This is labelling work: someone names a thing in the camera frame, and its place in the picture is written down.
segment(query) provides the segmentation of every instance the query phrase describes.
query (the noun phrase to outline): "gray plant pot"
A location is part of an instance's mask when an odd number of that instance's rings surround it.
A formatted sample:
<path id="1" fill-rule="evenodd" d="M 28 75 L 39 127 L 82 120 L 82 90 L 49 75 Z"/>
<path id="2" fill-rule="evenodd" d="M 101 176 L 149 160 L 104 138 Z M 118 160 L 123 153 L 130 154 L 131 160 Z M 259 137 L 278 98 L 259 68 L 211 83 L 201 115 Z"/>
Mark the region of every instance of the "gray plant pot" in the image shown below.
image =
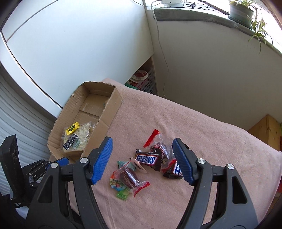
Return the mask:
<path id="1" fill-rule="evenodd" d="M 230 5 L 230 15 L 228 16 L 229 19 L 249 28 L 252 29 L 251 22 L 249 21 L 247 15 L 252 18 L 253 11 L 242 4 L 238 5 Z"/>

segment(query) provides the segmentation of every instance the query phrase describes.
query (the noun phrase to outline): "ribbed white surface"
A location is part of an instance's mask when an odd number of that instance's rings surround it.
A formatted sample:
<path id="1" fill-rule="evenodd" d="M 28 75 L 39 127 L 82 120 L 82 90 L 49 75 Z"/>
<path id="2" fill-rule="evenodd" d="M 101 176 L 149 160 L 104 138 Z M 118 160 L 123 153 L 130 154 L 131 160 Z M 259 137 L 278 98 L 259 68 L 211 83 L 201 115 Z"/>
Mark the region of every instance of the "ribbed white surface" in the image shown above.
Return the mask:
<path id="1" fill-rule="evenodd" d="M 54 123 L 26 103 L 0 75 L 0 144 L 16 134 L 21 166 L 40 159 L 48 160 L 47 138 Z M 9 185 L 0 165 L 0 191 L 9 193 Z"/>

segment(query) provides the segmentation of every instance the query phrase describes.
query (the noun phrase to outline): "metal screw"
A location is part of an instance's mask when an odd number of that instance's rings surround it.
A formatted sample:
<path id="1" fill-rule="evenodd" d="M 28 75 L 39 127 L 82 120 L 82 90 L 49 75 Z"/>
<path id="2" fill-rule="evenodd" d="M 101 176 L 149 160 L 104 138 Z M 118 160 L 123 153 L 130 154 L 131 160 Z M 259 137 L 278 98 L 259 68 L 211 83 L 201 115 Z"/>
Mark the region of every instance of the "metal screw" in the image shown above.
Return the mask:
<path id="1" fill-rule="evenodd" d="M 57 167 L 58 167 L 58 163 L 57 162 L 54 162 L 54 163 L 51 164 L 51 168 L 54 169 L 54 168 L 57 168 Z"/>
<path id="2" fill-rule="evenodd" d="M 86 163 L 87 161 L 88 161 L 87 157 L 83 157 L 83 158 L 80 159 L 80 162 L 83 163 L 83 164 Z"/>
<path id="3" fill-rule="evenodd" d="M 228 164 L 228 165 L 227 165 L 227 168 L 229 168 L 229 169 L 234 169 L 234 165 Z"/>
<path id="4" fill-rule="evenodd" d="M 205 163 L 206 163 L 206 160 L 203 159 L 203 158 L 199 158 L 199 159 L 198 159 L 198 162 L 199 162 L 200 164 L 205 164 Z"/>

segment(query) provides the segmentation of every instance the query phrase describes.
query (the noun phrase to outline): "open cardboard box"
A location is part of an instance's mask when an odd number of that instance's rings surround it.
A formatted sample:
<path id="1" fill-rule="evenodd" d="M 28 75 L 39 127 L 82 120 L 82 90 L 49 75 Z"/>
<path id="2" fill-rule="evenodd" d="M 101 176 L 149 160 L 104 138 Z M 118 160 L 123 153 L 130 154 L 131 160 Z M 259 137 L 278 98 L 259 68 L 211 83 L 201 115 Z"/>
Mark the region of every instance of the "open cardboard box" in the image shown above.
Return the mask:
<path id="1" fill-rule="evenodd" d="M 51 153 L 56 159 L 68 157 L 71 163 L 80 157 L 87 157 L 104 140 L 121 103 L 122 98 L 114 85 L 102 82 L 85 82 L 80 85 L 69 98 L 48 137 L 47 146 Z M 82 125 L 89 121 L 92 126 L 95 125 L 90 129 L 84 151 L 64 153 L 60 146 L 66 127 L 75 122 Z"/>

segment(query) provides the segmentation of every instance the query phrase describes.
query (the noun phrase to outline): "white cable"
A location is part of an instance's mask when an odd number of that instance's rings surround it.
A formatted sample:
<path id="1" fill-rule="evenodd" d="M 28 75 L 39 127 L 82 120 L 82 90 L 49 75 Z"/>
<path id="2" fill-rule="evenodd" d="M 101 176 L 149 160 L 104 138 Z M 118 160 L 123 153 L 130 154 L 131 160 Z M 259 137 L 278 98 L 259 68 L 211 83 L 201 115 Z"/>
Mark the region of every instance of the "white cable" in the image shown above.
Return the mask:
<path id="1" fill-rule="evenodd" d="M 134 1 L 135 3 L 137 3 L 138 5 L 141 5 L 141 6 L 144 6 L 144 7 L 150 7 L 150 6 L 145 6 L 145 5 L 142 5 L 142 4 L 140 4 L 140 3 L 138 3 L 138 2 L 136 2 L 136 1 Z"/>
<path id="2" fill-rule="evenodd" d="M 153 12 L 153 16 L 154 16 L 155 21 L 156 21 L 157 32 L 158 32 L 158 42 L 159 42 L 159 45 L 160 45 L 160 49 L 161 49 L 161 51 L 162 51 L 162 55 L 163 55 L 163 57 L 164 57 L 164 61 L 165 61 L 165 63 L 166 63 L 166 67 L 168 68 L 168 74 L 167 74 L 167 76 L 166 76 L 166 78 L 165 78 L 165 80 L 164 80 L 164 87 L 165 87 L 166 81 L 168 80 L 168 76 L 169 76 L 169 67 L 168 67 L 168 63 L 166 62 L 166 57 L 164 56 L 164 51 L 163 51 L 163 49 L 162 49 L 162 45 L 160 44 L 160 34 L 159 34 L 159 29 L 158 29 L 157 18 L 156 18 L 156 15 L 155 15 L 154 11 L 153 11 L 153 3 L 154 3 L 154 2 L 158 2 L 158 1 L 160 1 L 160 0 L 156 0 L 156 1 L 153 1 L 153 2 L 151 3 L 151 10 L 152 10 L 152 12 Z M 162 88 L 162 93 L 163 93 L 164 97 L 165 97 L 166 99 L 168 99 L 168 98 L 165 96 L 165 94 L 164 94 L 164 87 Z"/>

